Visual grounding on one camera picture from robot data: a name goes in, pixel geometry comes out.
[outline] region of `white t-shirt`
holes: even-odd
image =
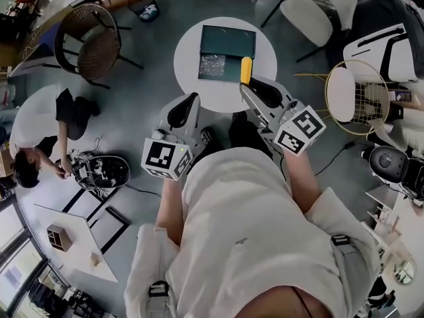
[[[234,317],[276,286],[296,286],[333,317],[346,317],[330,244],[335,234],[365,242],[365,259],[378,269],[372,237],[332,189],[303,215],[281,171],[258,150],[232,148],[202,159],[187,177],[183,205],[180,250],[169,242],[162,246],[162,255],[172,261],[166,280],[178,317]],[[158,280],[154,235],[146,232],[140,229],[125,293],[128,318],[139,317],[139,305],[147,300],[144,289]]]
[[[21,148],[35,147],[47,136],[59,134],[56,99],[61,92],[61,85],[49,85],[35,92],[23,103],[12,127],[12,158]]]

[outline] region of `mirror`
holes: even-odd
[[[393,275],[401,285],[407,285],[412,282],[414,273],[414,267],[410,261],[402,260],[402,262],[394,264]]]

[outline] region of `white cushion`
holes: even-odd
[[[294,27],[317,46],[324,46],[330,39],[333,26],[328,16],[312,0],[285,0],[280,10]]]

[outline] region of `wicker chair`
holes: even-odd
[[[94,83],[93,80],[104,76],[118,59],[143,69],[141,65],[119,54],[121,51],[119,29],[131,28],[118,27],[112,15],[100,5],[95,3],[80,5],[66,15],[60,24],[54,41],[54,56],[62,69],[79,74],[91,85],[109,89],[109,86]],[[91,34],[83,40],[88,32]],[[82,43],[78,53],[64,48],[66,35]],[[77,66],[68,61],[65,53],[78,56]]]

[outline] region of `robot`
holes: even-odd
[[[325,130],[324,123],[310,106],[294,99],[283,85],[250,76],[251,61],[246,69],[244,59],[240,93],[260,119],[259,133],[299,156]],[[163,108],[159,125],[144,142],[141,166],[150,175],[179,180],[201,152],[204,146],[193,138],[199,110],[197,93],[178,97]]]

